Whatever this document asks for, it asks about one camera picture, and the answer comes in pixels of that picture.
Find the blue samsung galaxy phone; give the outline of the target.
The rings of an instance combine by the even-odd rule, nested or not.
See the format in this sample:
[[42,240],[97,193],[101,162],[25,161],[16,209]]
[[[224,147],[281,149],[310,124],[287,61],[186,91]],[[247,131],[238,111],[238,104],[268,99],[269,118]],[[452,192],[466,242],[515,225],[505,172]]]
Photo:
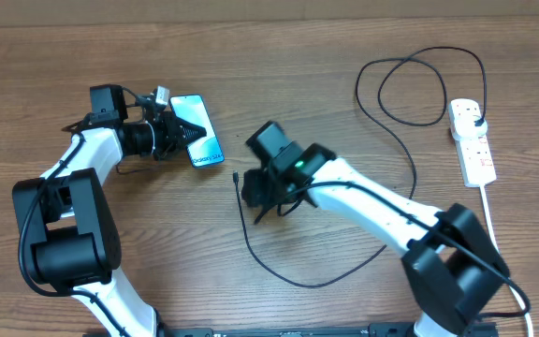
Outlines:
[[179,119],[192,165],[202,168],[224,161],[224,154],[200,95],[173,96],[169,104]]

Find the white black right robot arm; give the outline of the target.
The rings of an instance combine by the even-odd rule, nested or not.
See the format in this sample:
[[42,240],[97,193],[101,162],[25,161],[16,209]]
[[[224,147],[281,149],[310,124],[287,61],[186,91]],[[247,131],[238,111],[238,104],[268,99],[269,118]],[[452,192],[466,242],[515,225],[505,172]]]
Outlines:
[[260,168],[245,172],[241,205],[262,213],[306,201],[335,212],[393,249],[401,259],[422,314],[401,326],[406,336],[486,334],[484,308],[502,286],[514,289],[526,315],[531,304],[510,278],[503,257],[475,214],[455,203],[448,210],[415,202],[365,177],[330,149],[307,149],[269,121],[246,141]]

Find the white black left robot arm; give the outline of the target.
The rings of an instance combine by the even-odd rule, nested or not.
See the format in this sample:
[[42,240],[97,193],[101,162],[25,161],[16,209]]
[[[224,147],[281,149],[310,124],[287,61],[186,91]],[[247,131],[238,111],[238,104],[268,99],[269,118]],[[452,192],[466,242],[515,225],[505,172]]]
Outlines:
[[141,116],[131,122],[129,92],[118,84],[91,87],[90,112],[65,128],[71,135],[66,152],[40,177],[13,186],[18,264],[34,292],[80,301],[109,336],[169,336],[121,268],[120,236],[102,185],[125,157],[167,160],[208,131],[170,110],[162,86],[135,95]]

